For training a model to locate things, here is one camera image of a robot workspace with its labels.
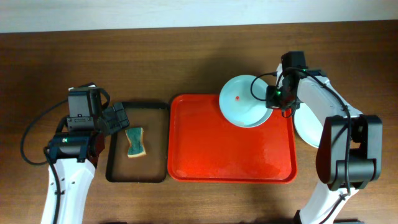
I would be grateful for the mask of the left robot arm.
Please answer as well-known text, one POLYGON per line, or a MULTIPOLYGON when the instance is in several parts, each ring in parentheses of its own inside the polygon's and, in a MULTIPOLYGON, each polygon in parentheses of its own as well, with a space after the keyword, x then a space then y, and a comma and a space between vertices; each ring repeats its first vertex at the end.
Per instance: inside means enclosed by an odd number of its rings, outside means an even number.
POLYGON ((49 184, 42 223, 81 223, 86 197, 95 176, 105 137, 129 126, 123 103, 115 103, 100 113, 88 129, 72 130, 73 117, 62 118, 55 135, 44 148, 49 164, 49 184))

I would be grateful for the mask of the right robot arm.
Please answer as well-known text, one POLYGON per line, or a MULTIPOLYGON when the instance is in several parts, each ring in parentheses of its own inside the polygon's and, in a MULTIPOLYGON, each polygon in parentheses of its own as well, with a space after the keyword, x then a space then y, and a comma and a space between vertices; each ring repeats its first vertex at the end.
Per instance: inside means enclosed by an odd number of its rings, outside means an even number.
POLYGON ((346 202, 381 174, 382 121, 353 108, 320 70, 288 67, 266 93, 266 106, 306 105, 323 127, 316 157, 318 182, 294 223, 333 223, 346 202))

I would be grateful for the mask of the pale blue plate top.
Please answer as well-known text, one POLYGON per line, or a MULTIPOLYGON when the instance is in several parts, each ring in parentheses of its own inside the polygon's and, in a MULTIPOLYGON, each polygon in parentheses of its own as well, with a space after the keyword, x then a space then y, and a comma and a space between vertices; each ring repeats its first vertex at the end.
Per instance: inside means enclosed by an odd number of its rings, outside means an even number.
POLYGON ((273 109, 266 108, 264 101, 257 97, 266 96, 268 84, 253 75, 239 75, 230 79, 221 89, 219 106, 223 116, 233 125, 241 128, 253 128, 266 122, 273 109))

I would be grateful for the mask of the pale blue plate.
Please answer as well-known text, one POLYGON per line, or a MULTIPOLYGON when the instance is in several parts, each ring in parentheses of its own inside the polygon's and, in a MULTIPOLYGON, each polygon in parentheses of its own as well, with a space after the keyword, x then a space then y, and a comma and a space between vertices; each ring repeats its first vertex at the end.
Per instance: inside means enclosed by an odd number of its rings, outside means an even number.
POLYGON ((253 128, 266 122, 273 109, 266 108, 264 101, 257 97, 266 96, 268 84, 253 75, 239 75, 230 79, 221 89, 219 106, 223 116, 233 125, 241 128, 253 128))
POLYGON ((301 103, 299 109, 295 111, 294 127, 307 144, 319 147, 323 126, 305 103, 301 103))

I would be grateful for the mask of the pale blue plate bottom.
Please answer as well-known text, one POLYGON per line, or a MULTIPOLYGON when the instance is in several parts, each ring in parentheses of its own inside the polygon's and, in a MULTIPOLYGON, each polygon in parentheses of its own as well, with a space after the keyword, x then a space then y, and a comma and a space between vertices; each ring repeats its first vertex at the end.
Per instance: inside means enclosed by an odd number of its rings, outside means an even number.
POLYGON ((323 126, 305 103, 301 103, 299 109, 295 111, 294 127, 307 144, 319 147, 323 126))

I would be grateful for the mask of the green and yellow sponge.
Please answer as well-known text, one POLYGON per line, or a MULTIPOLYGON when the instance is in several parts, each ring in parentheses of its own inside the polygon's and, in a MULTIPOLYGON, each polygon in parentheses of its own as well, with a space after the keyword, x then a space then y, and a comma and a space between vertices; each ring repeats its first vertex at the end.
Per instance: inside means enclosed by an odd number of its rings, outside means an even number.
POLYGON ((129 147, 127 151, 128 158, 141 157, 146 155, 144 146, 144 130, 143 128, 130 128, 125 130, 129 147))

